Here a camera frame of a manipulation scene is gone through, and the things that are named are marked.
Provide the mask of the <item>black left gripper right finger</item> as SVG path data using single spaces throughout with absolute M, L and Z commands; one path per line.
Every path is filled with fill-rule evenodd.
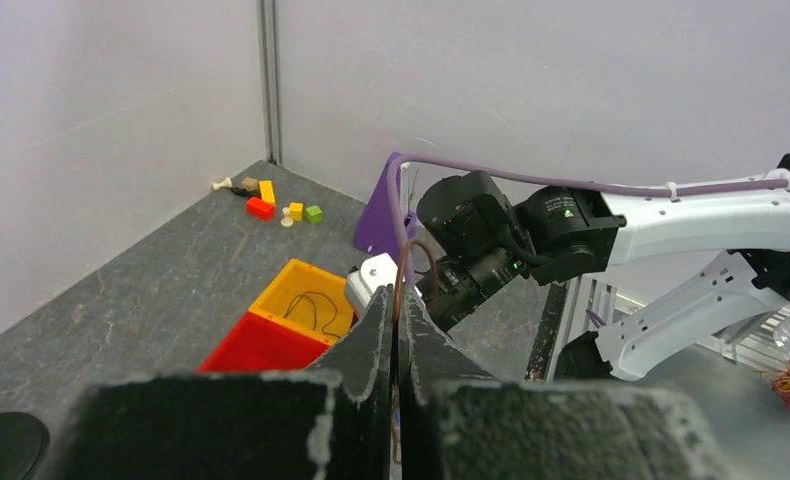
M 430 319 L 417 294 L 399 314 L 400 439 L 407 479 L 493 479 L 491 407 L 500 383 Z

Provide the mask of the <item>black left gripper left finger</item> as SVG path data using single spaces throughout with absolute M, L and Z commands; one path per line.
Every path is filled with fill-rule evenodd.
M 389 477 L 392 302 L 393 288 L 378 288 L 360 320 L 310 367 L 329 381 L 307 440 L 317 479 Z

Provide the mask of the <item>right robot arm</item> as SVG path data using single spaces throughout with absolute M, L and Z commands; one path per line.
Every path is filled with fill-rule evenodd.
M 558 379 L 635 381 L 705 337 L 790 304 L 790 153 L 765 174 L 670 186 L 661 197 L 546 186 L 512 204 L 474 171 L 434 184 L 417 216 L 444 252 L 417 283 L 442 331 L 517 277 L 546 285 L 647 257 L 714 253 L 642 311 L 567 343 Z

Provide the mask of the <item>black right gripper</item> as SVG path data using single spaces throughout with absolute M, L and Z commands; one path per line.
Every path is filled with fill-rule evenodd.
M 418 290 L 435 325 L 448 332 L 501 289 L 501 260 L 475 261 L 446 255 L 418 279 Z

